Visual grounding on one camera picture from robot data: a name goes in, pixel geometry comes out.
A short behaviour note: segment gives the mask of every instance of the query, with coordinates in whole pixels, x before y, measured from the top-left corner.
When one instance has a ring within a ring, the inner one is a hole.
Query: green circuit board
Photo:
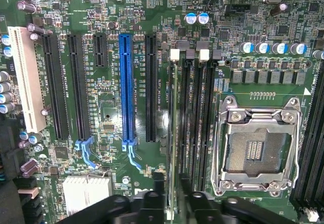
[[[26,27],[30,23],[30,16],[17,9],[18,1],[22,0],[0,0],[2,37],[9,34],[8,27]],[[38,172],[34,176],[41,189],[45,223],[53,224],[67,216],[63,190],[67,176],[110,177],[112,194],[131,198],[139,191],[153,188],[153,172],[164,174],[166,211],[174,211],[174,223],[181,223],[176,214],[176,173],[182,171],[193,176],[194,190],[205,191],[216,201],[227,196],[240,196],[296,220],[296,211],[289,202],[291,186],[278,192],[275,197],[268,191],[222,193],[215,190],[212,180],[215,166],[220,166],[224,155],[229,154],[224,152],[225,130],[221,129],[219,135],[221,126],[218,120],[220,108],[228,96],[235,98],[238,107],[271,110],[282,109],[291,98],[296,98],[300,104],[297,144],[299,147],[302,145],[320,62],[312,54],[316,49],[322,50],[318,40],[322,39],[323,33],[321,37],[319,34],[324,30],[323,1],[280,0],[279,3],[288,5],[288,10],[271,16],[269,12],[276,5],[268,4],[266,0],[223,0],[223,3],[215,0],[214,6],[223,8],[220,11],[210,11],[206,0],[25,0],[37,9],[31,21],[43,27],[45,34],[57,38],[58,50],[54,52],[59,53],[64,92],[57,99],[65,102],[68,125],[67,138],[58,139],[54,116],[47,116],[47,126],[41,131],[43,138],[39,142],[43,150],[36,152],[33,145],[24,149],[26,160],[35,158],[38,161]],[[248,12],[228,12],[227,7],[241,3],[249,6]],[[209,15],[206,25],[188,25],[184,22],[187,14],[202,12]],[[95,62],[94,38],[99,34],[104,34],[107,47],[106,61],[102,67]],[[134,157],[129,156],[129,149],[125,151],[122,147],[120,34],[132,35],[134,132],[137,138],[137,144],[133,147]],[[82,82],[86,90],[81,94],[86,96],[89,109],[86,120],[90,123],[94,141],[90,145],[88,160],[95,164],[94,169],[85,162],[84,152],[76,148],[79,136],[70,35],[81,38],[86,78]],[[147,35],[156,36],[154,63],[157,84],[154,92],[157,98],[154,123],[157,130],[154,142],[146,138]],[[179,41],[185,46],[184,51],[180,48],[180,59],[172,61],[171,50],[182,46]],[[284,54],[271,51],[243,54],[240,45],[244,42],[255,45],[267,43],[271,47],[277,43],[289,46],[303,43],[307,49],[302,55],[289,51]],[[214,67],[212,63],[206,67],[200,66],[198,58],[201,50],[196,48],[198,44],[201,49],[209,50],[210,56],[220,54],[215,59]],[[4,71],[13,64],[12,55],[6,53],[6,47],[10,45],[2,42],[0,70]],[[35,42],[39,81],[46,107],[51,106],[52,91],[47,74],[48,60],[43,48],[42,39]],[[188,49],[194,51],[192,64],[188,64],[186,58]],[[253,75],[250,82],[247,71]],[[268,76],[265,81],[260,77],[263,72]],[[21,115],[23,109],[16,79],[18,74],[12,72],[10,76],[16,108],[6,117],[14,118]],[[206,139],[205,147],[200,145],[202,135]],[[195,141],[195,148],[192,148],[192,141]],[[220,152],[218,162],[213,162],[216,144]],[[184,153],[181,153],[181,147],[184,147]],[[282,155],[287,156],[290,144],[285,142],[282,149]],[[201,163],[201,156],[204,156],[204,163]],[[140,165],[140,170],[131,164],[130,158]],[[285,163],[286,160],[281,162],[279,170]],[[293,181],[295,176],[296,167],[293,166],[289,179]]]

